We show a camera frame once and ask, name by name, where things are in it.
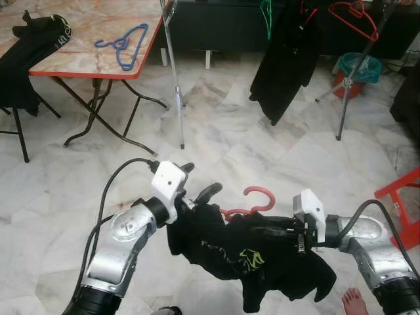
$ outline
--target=cable connector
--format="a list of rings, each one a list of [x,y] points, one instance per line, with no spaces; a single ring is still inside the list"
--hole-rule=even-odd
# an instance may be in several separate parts
[[[152,171],[153,174],[156,174],[156,171],[158,170],[158,167],[160,165],[159,161],[152,161],[152,160],[148,160],[147,164],[149,165],[150,170]]]

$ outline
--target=tripod stand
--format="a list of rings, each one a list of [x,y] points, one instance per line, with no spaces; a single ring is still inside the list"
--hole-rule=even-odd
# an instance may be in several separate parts
[[[378,28],[377,28],[378,35],[382,32],[383,28],[385,27],[385,24],[387,23],[389,17],[391,16],[391,14],[394,11],[395,6],[397,4],[398,4],[398,0],[392,0],[391,3],[385,5],[382,20],[380,21],[380,23],[378,25]],[[344,120],[345,120],[345,117],[346,117],[346,111],[347,111],[347,105],[348,105],[348,96],[349,96],[350,89],[351,89],[351,87],[354,83],[353,77],[356,75],[360,66],[363,64],[365,59],[368,57],[368,54],[369,54],[369,52],[372,49],[374,44],[375,44],[375,41],[370,41],[367,44],[366,48],[364,49],[362,55],[360,56],[359,60],[357,61],[356,65],[353,68],[353,70],[351,71],[351,73],[348,76],[346,76],[340,84],[338,84],[336,87],[333,87],[331,90],[329,90],[328,92],[319,96],[318,98],[315,98],[315,101],[319,102],[323,98],[325,98],[328,95],[334,93],[335,91],[341,89],[342,87],[344,88],[345,93],[344,93],[344,97],[343,97],[343,112],[341,114],[339,130],[338,130],[337,135],[335,136],[337,141],[341,140],[341,133],[343,132],[343,125],[344,125]]]

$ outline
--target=blue clothes hanger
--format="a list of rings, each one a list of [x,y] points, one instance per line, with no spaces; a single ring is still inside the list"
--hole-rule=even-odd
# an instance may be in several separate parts
[[[117,38],[115,41],[110,41],[108,43],[103,43],[104,42],[103,39],[98,39],[97,41],[94,42],[94,46],[97,47],[97,48],[104,48],[104,47],[107,47],[107,46],[111,45],[117,51],[116,54],[117,54],[118,64],[121,66],[121,68],[124,71],[130,71],[134,67],[134,63],[136,62],[138,51],[140,50],[140,46],[142,45],[144,36],[146,35],[146,32],[147,32],[148,28],[149,28],[149,25],[147,25],[146,23],[142,23],[138,26],[133,27],[127,33],[125,33],[125,35],[123,37]],[[130,39],[128,37],[131,35],[131,33],[133,33],[135,30],[138,30],[138,29],[144,30],[143,33],[142,33],[142,37],[140,38],[140,41],[137,44],[137,48],[136,48],[136,51],[134,53],[133,59],[131,60],[131,63],[130,64],[124,64],[124,63],[122,63],[122,61],[119,57],[119,54],[121,53],[121,51],[124,51],[124,50],[127,49],[127,47],[129,46],[129,43],[130,43]]]

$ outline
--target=bare foot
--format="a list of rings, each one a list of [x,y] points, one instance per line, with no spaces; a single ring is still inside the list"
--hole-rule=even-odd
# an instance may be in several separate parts
[[[347,315],[369,315],[359,290],[348,289],[342,300]]]

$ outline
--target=black garment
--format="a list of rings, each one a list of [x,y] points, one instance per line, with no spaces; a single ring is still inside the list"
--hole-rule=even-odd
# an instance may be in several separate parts
[[[301,85],[308,85],[320,55],[317,14],[305,25],[312,9],[300,11],[300,1],[289,1],[251,86],[249,99],[258,100],[273,126]]]
[[[225,225],[219,207],[206,205],[168,225],[168,243],[173,255],[183,254],[215,277],[240,279],[247,313],[259,311],[268,290],[280,290],[292,301],[316,288],[315,301],[321,301],[333,287],[334,271],[312,251],[298,254],[286,237],[264,234],[292,224],[290,218],[255,213],[236,215]]]
[[[27,26],[15,26],[13,34],[19,40],[0,58],[1,106],[25,108],[38,114],[38,97],[28,77],[29,69],[48,57],[70,40],[72,31],[59,15],[31,19],[25,11]]]

